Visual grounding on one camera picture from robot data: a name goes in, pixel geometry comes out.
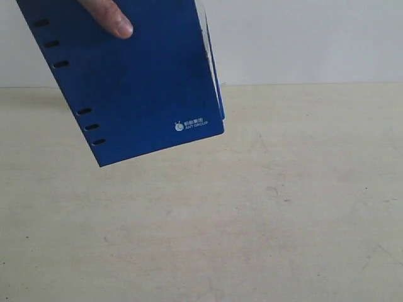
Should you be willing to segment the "person's bare hand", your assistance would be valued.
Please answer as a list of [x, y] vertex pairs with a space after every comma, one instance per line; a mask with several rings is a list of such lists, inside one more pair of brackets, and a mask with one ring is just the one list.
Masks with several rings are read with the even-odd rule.
[[78, 0], [78, 3], [108, 33], [119, 39], [133, 35], [133, 25], [112, 0]]

